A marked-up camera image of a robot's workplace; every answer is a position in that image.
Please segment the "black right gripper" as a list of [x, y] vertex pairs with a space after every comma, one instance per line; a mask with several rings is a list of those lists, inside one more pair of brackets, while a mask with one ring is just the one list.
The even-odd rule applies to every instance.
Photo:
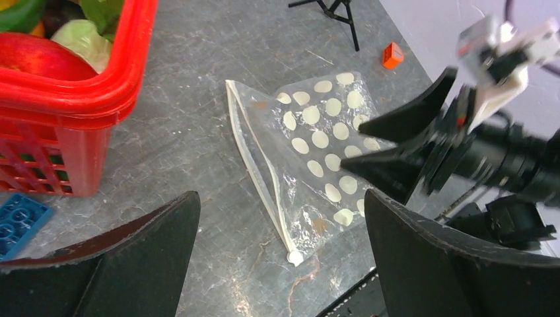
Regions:
[[[458, 69], [446, 67], [424, 92], [408, 103], [359, 125], [360, 134], [402, 143], [418, 136], [441, 113]], [[475, 112], [477, 89], [463, 86], [445, 114], [436, 121], [427, 147], [397, 157], [395, 151], [369, 153], [341, 161], [341, 169], [367, 181], [393, 200], [405, 205], [418, 184], [431, 195], [441, 191], [449, 178], [461, 175], [460, 164], [473, 141], [468, 136]]]

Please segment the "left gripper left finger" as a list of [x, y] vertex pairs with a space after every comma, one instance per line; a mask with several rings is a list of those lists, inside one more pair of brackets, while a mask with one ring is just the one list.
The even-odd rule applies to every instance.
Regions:
[[1, 263], [2, 316], [173, 316], [201, 200], [185, 192], [108, 232]]

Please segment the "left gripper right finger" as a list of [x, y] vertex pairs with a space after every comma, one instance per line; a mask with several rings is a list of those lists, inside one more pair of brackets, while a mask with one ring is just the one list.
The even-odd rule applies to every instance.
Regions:
[[559, 259], [499, 246], [365, 193], [390, 316], [558, 316]]

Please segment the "clear polka dot zip bag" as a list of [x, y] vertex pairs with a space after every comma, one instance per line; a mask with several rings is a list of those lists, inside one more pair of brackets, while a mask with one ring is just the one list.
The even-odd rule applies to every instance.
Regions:
[[225, 82], [234, 140], [259, 197], [300, 265], [339, 233], [363, 222], [367, 183], [343, 159], [382, 148], [359, 135], [378, 112], [358, 72], [313, 77], [268, 95]]

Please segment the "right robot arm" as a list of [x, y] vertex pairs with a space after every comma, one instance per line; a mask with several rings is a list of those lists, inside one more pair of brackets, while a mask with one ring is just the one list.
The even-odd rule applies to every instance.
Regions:
[[543, 223], [536, 205], [559, 206], [559, 136], [528, 135], [508, 115], [503, 126], [475, 125], [475, 88], [463, 86], [451, 105], [444, 104], [456, 76], [456, 68], [447, 67], [412, 101], [360, 124], [360, 134], [395, 146], [345, 158], [340, 167], [401, 204], [416, 188], [425, 195], [441, 190], [452, 176], [506, 191], [484, 213], [458, 219], [454, 226], [486, 241], [529, 250], [556, 231]]

